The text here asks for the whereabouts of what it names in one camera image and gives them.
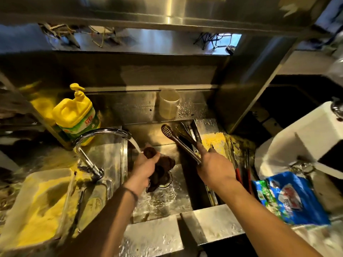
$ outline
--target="brown cloth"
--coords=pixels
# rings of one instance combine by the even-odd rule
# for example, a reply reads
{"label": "brown cloth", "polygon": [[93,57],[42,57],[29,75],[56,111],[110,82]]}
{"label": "brown cloth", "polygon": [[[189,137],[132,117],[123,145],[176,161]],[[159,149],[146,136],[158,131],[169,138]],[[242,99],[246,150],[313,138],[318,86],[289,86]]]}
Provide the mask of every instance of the brown cloth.
{"label": "brown cloth", "polygon": [[[157,151],[153,147],[146,147],[143,151],[143,154],[148,159],[151,159],[153,156],[156,155],[156,153]],[[155,171],[149,177],[150,186],[147,188],[146,191],[148,193],[153,192],[158,188],[158,186],[167,184],[170,179],[170,174],[168,172],[169,170],[174,168],[174,166],[174,159],[161,154],[160,159],[155,164]]]}

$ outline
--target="bracelet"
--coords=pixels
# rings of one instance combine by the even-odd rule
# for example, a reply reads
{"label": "bracelet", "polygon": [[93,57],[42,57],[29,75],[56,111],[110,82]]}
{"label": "bracelet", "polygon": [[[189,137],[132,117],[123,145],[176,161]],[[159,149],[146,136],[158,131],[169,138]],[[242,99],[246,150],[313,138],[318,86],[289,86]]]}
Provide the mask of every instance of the bracelet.
{"label": "bracelet", "polygon": [[128,191],[128,192],[130,192],[130,193],[132,194],[134,200],[135,200],[135,203],[137,203],[137,201],[138,201],[138,196],[137,196],[137,194],[136,194],[135,192],[133,192],[131,189],[127,188],[127,187],[124,187],[124,186],[123,186],[123,189],[126,190],[126,191]]}

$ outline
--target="faucet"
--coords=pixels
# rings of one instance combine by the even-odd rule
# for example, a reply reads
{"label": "faucet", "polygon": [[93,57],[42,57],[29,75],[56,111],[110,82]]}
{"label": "faucet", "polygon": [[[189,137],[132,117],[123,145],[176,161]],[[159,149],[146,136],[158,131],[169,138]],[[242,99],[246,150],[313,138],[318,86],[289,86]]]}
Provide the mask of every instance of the faucet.
{"label": "faucet", "polygon": [[79,155],[81,160],[87,165],[87,168],[80,168],[81,170],[92,172],[93,173],[93,181],[98,181],[104,176],[104,170],[101,168],[98,168],[96,165],[92,163],[92,161],[87,157],[87,155],[84,153],[84,151],[81,149],[81,143],[90,137],[93,137],[97,134],[116,134],[119,135],[127,140],[131,139],[132,135],[124,130],[116,129],[116,128],[98,128],[94,130],[90,130],[82,134],[79,138],[77,138],[74,142],[74,149],[76,153]]}

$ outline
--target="yellow plastic container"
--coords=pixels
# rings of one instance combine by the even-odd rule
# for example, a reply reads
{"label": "yellow plastic container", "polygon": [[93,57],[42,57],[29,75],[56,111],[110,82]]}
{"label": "yellow plastic container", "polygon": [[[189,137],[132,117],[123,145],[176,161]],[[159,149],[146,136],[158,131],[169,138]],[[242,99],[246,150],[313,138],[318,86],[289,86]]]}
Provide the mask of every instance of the yellow plastic container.
{"label": "yellow plastic container", "polygon": [[[70,85],[75,90],[74,99],[63,99],[53,109],[53,117],[56,124],[71,138],[76,139],[84,132],[100,127],[100,120],[93,108],[92,102],[83,93],[84,88],[79,84]],[[91,142],[93,137],[88,138],[82,146]]]}

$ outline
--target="forearm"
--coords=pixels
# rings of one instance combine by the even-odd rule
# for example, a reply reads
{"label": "forearm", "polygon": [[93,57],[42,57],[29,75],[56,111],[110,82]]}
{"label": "forearm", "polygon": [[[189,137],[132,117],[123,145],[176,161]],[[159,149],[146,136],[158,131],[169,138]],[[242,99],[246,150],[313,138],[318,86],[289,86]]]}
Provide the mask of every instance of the forearm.
{"label": "forearm", "polygon": [[125,188],[120,187],[96,218],[66,247],[60,256],[113,257],[118,252],[134,208],[133,195]]}
{"label": "forearm", "polygon": [[238,181],[223,183],[215,191],[234,213],[259,257],[321,256]]}

